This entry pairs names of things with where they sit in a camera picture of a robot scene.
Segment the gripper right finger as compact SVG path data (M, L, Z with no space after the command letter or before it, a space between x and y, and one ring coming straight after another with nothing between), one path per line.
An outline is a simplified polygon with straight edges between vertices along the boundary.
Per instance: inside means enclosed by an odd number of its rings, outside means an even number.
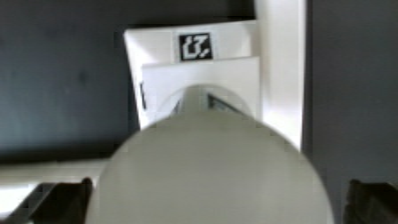
M350 181L343 224L398 224L398 188Z

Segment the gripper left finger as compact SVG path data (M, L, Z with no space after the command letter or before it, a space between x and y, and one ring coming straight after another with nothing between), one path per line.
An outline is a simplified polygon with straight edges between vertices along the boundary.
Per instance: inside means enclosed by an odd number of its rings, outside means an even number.
M93 190L89 177L78 182L43 182L2 224L85 224Z

